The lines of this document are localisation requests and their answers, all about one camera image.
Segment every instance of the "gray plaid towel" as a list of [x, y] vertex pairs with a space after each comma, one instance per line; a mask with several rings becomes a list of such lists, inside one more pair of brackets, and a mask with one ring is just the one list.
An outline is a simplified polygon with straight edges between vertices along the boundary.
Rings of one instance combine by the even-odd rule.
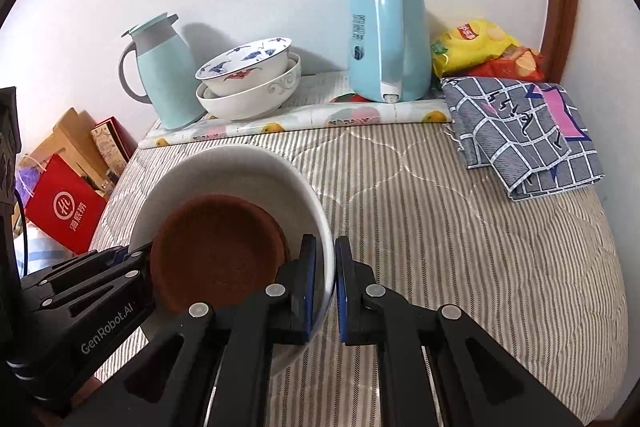
[[558, 84], [446, 78], [442, 90], [469, 169], [492, 166], [512, 200], [599, 181], [587, 128]]

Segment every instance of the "pink patch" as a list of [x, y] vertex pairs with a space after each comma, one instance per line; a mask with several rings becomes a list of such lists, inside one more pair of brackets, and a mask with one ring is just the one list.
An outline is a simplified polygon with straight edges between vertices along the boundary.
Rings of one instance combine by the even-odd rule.
[[574, 121], [566, 113], [564, 99], [557, 89], [542, 91], [538, 86], [535, 86], [533, 92], [542, 94], [546, 107], [548, 107], [549, 113], [551, 113], [551, 118], [556, 122], [562, 136], [565, 138], [584, 137], [582, 131], [576, 127]]
[[484, 107], [488, 112], [493, 113], [494, 115], [498, 115], [498, 112], [495, 110], [495, 107], [490, 103], [482, 102], [482, 107]]
[[226, 125], [203, 129], [202, 134], [194, 134], [191, 139], [194, 141], [201, 141], [217, 140], [220, 138], [226, 138]]
[[341, 109], [327, 119], [328, 127], [351, 125], [371, 125], [380, 123], [380, 113], [373, 107], [365, 106], [356, 109]]

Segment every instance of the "snack bag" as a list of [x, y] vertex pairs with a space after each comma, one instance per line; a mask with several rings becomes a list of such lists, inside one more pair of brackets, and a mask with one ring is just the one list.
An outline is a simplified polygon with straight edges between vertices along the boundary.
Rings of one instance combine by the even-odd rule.
[[543, 57], [524, 46], [509, 46], [494, 60], [475, 66], [466, 71], [469, 76], [494, 76], [527, 82], [543, 82]]
[[520, 44], [500, 26], [484, 19], [474, 19], [450, 29], [431, 43], [433, 70], [442, 78], [500, 57], [512, 45]]

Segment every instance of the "yellow chip bag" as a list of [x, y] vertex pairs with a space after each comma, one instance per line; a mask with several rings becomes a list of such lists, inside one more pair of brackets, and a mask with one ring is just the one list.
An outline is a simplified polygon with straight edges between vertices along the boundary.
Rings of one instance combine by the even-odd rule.
[[442, 78], [500, 57], [511, 45], [519, 46], [520, 43], [500, 26], [484, 19], [473, 19], [450, 29], [431, 43], [433, 70]]

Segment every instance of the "light green thermos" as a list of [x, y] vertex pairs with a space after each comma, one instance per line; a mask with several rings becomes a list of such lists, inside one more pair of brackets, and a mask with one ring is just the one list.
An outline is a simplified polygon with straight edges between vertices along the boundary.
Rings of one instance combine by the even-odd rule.
[[[134, 100], [151, 103], [166, 129], [179, 129], [199, 120], [205, 111], [196, 98], [200, 81], [195, 78], [198, 65], [186, 42], [172, 24], [177, 15], [166, 12], [144, 24], [134, 26], [122, 36], [130, 35], [133, 42], [122, 52], [118, 75], [125, 92]], [[127, 84], [124, 76], [124, 57], [136, 52], [138, 73], [146, 94], [139, 95]]]

